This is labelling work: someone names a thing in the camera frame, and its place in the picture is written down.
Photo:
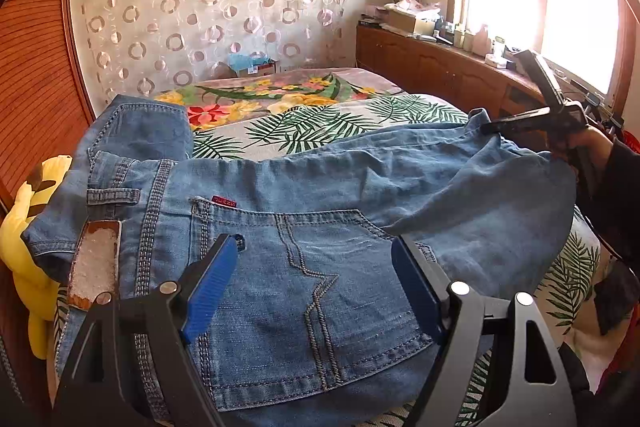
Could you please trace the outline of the person right hand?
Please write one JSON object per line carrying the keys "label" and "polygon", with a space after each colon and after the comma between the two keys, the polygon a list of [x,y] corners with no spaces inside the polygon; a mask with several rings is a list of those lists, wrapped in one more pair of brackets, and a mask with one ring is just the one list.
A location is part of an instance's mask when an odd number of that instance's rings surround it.
{"label": "person right hand", "polygon": [[578,148],[578,150],[586,152],[592,170],[594,185],[598,185],[602,180],[613,145],[614,143],[602,131],[592,126],[549,141],[549,147],[552,152],[565,160],[568,159],[570,150]]}

